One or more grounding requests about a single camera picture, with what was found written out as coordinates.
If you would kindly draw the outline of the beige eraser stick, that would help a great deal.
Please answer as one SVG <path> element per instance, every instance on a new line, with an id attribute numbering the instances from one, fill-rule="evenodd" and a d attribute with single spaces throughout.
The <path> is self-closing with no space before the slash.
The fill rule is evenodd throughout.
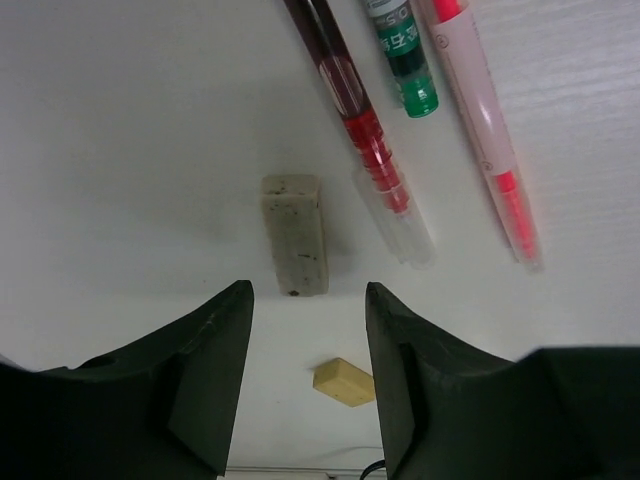
<path id="1" fill-rule="evenodd" d="M 260 206 L 280 293 L 289 297 L 327 294 L 320 179 L 308 174 L 265 176 Z"/>

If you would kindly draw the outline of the pink pen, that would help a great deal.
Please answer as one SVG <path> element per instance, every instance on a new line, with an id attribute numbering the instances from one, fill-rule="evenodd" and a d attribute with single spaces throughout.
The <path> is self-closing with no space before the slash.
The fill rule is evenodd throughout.
<path id="1" fill-rule="evenodd" d="M 537 271 L 538 232 L 471 7 L 467 1 L 420 7 L 514 257 Z"/>

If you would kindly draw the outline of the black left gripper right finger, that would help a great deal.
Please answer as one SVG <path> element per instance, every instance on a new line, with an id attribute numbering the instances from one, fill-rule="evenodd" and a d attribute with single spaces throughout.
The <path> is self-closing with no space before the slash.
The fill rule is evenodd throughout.
<path id="1" fill-rule="evenodd" d="M 391 479 L 635 479 L 639 350 L 551 347 L 509 361 L 378 282 L 365 317 Z"/>

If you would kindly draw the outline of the small yellow eraser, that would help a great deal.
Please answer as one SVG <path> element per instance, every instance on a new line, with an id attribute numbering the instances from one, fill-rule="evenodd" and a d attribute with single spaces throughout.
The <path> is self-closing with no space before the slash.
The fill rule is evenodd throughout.
<path id="1" fill-rule="evenodd" d="M 375 400 L 373 377 L 341 358 L 329 360 L 313 370 L 313 388 L 335 401 L 355 408 Z"/>

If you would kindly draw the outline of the red pen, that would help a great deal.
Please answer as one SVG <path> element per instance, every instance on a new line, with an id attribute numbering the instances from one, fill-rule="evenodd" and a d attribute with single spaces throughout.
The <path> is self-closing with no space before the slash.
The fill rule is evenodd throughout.
<path id="1" fill-rule="evenodd" d="M 387 248 L 423 269 L 434 246 L 379 117 L 326 1 L 287 1 L 291 16 L 359 156 L 354 183 Z"/>

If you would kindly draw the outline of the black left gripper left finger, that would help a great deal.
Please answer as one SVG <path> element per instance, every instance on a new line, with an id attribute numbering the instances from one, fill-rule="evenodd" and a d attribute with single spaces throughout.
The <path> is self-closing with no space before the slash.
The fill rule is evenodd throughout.
<path id="1" fill-rule="evenodd" d="M 77 368 L 3 363 L 2 477 L 223 477 L 253 310 L 252 284 L 240 280 Z"/>

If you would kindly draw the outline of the green pen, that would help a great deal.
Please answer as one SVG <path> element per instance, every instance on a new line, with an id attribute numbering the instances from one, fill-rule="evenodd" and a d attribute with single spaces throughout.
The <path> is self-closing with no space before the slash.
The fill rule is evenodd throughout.
<path id="1" fill-rule="evenodd" d="M 410 1 L 365 0 L 380 47 L 390 66 L 402 105 L 410 118 L 422 118 L 439 106 Z"/>

